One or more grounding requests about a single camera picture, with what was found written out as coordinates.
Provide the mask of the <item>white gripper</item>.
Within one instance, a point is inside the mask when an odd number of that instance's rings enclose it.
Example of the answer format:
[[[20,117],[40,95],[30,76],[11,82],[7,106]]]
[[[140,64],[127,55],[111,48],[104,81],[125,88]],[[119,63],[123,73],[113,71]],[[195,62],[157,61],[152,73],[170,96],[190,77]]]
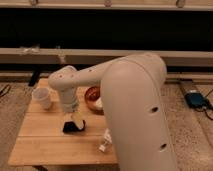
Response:
[[[81,114],[76,111],[78,108],[77,89],[71,88],[59,92],[62,109],[65,113],[73,113],[72,121],[79,129],[84,128],[84,123]]]

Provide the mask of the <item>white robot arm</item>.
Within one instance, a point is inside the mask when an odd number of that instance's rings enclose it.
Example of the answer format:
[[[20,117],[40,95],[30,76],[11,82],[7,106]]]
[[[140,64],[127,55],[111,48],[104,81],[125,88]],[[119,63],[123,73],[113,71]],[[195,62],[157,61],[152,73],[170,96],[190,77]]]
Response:
[[[66,66],[49,76],[66,112],[79,86],[100,87],[101,101],[120,171],[178,171],[161,100],[167,75],[154,53],[133,54],[76,71]]]

